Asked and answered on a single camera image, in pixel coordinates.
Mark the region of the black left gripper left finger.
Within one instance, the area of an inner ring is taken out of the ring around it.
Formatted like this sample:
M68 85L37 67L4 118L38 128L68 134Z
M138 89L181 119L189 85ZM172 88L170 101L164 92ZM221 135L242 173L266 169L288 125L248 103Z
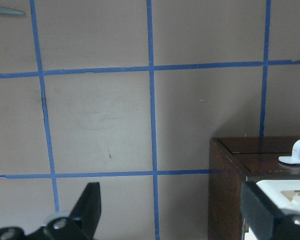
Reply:
M100 184L90 182L68 216L54 218L28 235L20 227L0 228L0 240L92 240L100 217Z

